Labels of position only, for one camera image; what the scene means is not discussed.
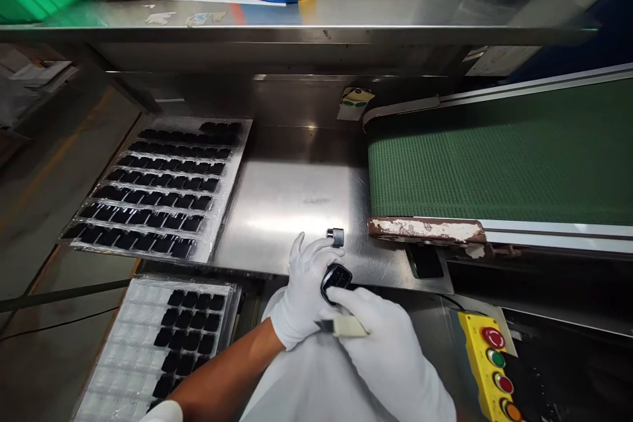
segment concrete floor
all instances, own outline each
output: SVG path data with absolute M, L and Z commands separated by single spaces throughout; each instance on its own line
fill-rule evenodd
M 130 276 L 134 259 L 53 250 L 137 117 L 134 105 L 84 75 L 24 124 L 33 142 L 0 169 L 0 299 Z M 122 292 L 0 314 L 2 336 L 116 307 Z M 111 316 L 1 342 L 3 420 L 68 421 Z

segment control box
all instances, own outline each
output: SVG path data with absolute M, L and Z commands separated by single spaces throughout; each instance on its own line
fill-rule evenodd
M 512 399 L 513 382 L 506 376 L 506 340 L 495 319 L 468 312 L 450 312 L 450 320 L 462 359 L 472 379 L 468 384 L 472 405 L 478 405 L 491 422 L 523 422 L 523 416 Z

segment black cable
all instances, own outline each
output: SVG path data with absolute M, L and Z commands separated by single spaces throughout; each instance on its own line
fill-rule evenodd
M 439 296 L 440 296 L 440 297 L 442 297 L 443 299 L 448 300 L 448 301 L 449 301 L 449 302 L 451 302 L 453 305 L 455 305 L 457 308 L 459 308 L 459 310 L 460 310 L 460 311 L 466 311 L 466 309 L 465 309 L 463 306 L 461 306 L 459 303 L 457 303 L 457 302 L 456 302 L 455 300 L 453 300 L 452 298 L 447 297 L 447 296 L 445 296 L 445 295 L 442 295 L 441 293 L 436 293 L 435 295 L 439 295 Z
M 84 316 L 84 317 L 82 317 L 82 318 L 78 318 L 78 319 L 76 319 L 76 320 L 71 320 L 71 321 L 69 321 L 69 322 L 58 323 L 58 324 L 56 324 L 56 325 L 52 325 L 52 326 L 45 326 L 44 328 L 38 328 L 37 330 L 29 330 L 29 331 L 27 331 L 27 332 L 21 332 L 21 333 L 16 333 L 16 334 L 13 334 L 13 335 L 5 336 L 4 338 L 0 338 L 0 343 L 5 342 L 5 341 L 7 341 L 7 340 L 10 340 L 11 338 L 15 338 L 15 337 L 17 337 L 17 336 L 23 336 L 23 335 L 25 335 L 25 334 L 31 334 L 31 333 L 41 332 L 41 331 L 44 331 L 44 330 L 50 330 L 51 328 L 57 328 L 58 326 L 64 326 L 64 325 L 66 325 L 66 324 L 70 324 L 70 323 L 77 323 L 78 321 L 81 321 L 81 320 L 86 320 L 86 319 L 88 319 L 88 318 L 98 317 L 99 315 L 102 315 L 102 314 L 104 314 L 104 313 L 111 312 L 112 310 L 116 310 L 116 309 L 118 309 L 118 307 L 114 307 L 114 308 L 111 308 L 111 309 L 109 309 L 109 310 L 104 310 L 104 311 L 99 312 L 99 313 L 93 313 L 92 315 Z

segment green conveyor belt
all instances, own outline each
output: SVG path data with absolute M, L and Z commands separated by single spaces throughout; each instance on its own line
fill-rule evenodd
M 367 124 L 374 216 L 633 225 L 633 80 Z

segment green button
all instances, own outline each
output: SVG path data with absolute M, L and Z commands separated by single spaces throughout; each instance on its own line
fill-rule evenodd
M 497 367 L 504 367 L 506 365 L 506 360 L 503 359 L 501 353 L 493 349 L 488 349 L 486 356 L 488 356 L 488 360 Z

